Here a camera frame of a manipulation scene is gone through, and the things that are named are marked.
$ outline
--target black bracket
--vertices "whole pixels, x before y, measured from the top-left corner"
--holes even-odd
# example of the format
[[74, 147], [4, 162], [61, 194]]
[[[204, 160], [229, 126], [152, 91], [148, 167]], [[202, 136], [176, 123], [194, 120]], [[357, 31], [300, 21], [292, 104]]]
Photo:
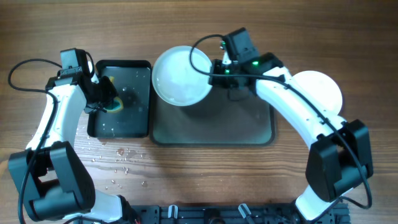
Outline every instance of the black bracket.
[[[256, 95], [255, 78], [228, 77], [228, 75], [262, 75], [273, 68], [284, 66], [272, 53], [260, 56], [245, 28], [226, 35], [223, 38], [222, 47], [227, 52], [231, 64], [225, 65], [221, 60], [213, 60], [210, 73], [224, 76], [210, 77], [209, 85], [238, 90], [248, 87]], [[282, 82], [285, 81], [283, 74], [274, 78]]]
[[68, 49], [60, 53], [62, 68], [56, 77], [49, 78], [45, 89], [56, 86], [78, 85], [83, 91], [87, 105], [85, 113], [93, 113], [113, 102], [118, 93], [108, 77], [101, 77], [99, 83], [91, 82], [86, 52], [82, 49]]
[[[373, 163], [368, 128], [360, 121], [344, 123], [338, 130], [356, 154], [366, 178], [373, 175]], [[362, 183], [358, 168], [335, 134], [319, 136], [308, 156], [305, 176], [314, 192], [324, 201], [332, 202], [347, 190]]]
[[[29, 149], [10, 156], [8, 169], [18, 191], [32, 155]], [[48, 170], [55, 170], [58, 178], [40, 181]], [[90, 212], [94, 203], [93, 180], [69, 142], [55, 142], [41, 149], [26, 183], [24, 206], [28, 216], [35, 222], [60, 220], [67, 214]]]

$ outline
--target black mounting rail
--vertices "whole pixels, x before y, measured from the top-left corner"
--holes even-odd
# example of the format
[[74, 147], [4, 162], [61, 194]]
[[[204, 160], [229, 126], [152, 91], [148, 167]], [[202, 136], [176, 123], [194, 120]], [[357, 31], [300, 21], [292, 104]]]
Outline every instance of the black mounting rail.
[[[220, 219], [225, 224], [247, 224], [238, 211], [238, 206], [210, 206], [210, 207], [160, 207], [158, 205], [132, 206], [141, 218], [141, 224], [215, 224], [206, 216], [209, 210], [218, 210]], [[254, 224], [291, 224], [305, 223], [291, 219], [294, 211], [291, 203], [272, 203], [264, 206], [248, 206]], [[350, 224], [348, 205], [337, 204], [326, 213], [316, 224]], [[77, 220], [74, 224], [91, 224], [91, 222]]]

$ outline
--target dark gray tray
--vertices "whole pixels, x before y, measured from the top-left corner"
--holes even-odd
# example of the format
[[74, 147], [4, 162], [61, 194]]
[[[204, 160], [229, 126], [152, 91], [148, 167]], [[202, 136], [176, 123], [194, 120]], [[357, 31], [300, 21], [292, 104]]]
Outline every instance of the dark gray tray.
[[88, 118], [87, 133], [95, 138], [143, 138], [148, 135], [151, 65], [145, 60], [100, 60], [99, 76], [113, 76], [124, 109], [96, 112]]
[[[248, 94], [242, 92], [233, 98]], [[153, 92], [151, 107], [150, 138], [160, 146], [266, 146], [275, 138], [274, 109], [253, 95], [234, 102], [213, 88], [201, 102], [179, 107]]]

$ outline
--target sponge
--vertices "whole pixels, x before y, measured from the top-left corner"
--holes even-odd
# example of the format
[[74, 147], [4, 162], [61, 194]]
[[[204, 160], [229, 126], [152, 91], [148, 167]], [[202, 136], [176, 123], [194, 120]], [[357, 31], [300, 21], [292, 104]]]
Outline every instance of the sponge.
[[120, 99], [118, 96], [113, 98], [112, 103], [110, 103], [108, 106], [105, 106], [104, 109], [106, 110], [107, 113], [117, 113], [121, 110], [123, 110], [123, 102], [122, 99]]

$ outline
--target white bowl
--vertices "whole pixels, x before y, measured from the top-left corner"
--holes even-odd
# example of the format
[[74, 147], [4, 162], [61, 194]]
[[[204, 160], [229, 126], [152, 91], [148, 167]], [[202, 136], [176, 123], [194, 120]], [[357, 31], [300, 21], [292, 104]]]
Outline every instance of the white bowl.
[[[189, 63], [191, 49], [189, 46], [173, 47], [155, 62], [152, 84], [159, 97], [171, 105], [193, 105], [204, 99], [211, 90], [209, 76], [198, 73]], [[192, 53], [192, 62], [197, 69], [210, 71], [210, 59], [198, 49]]]

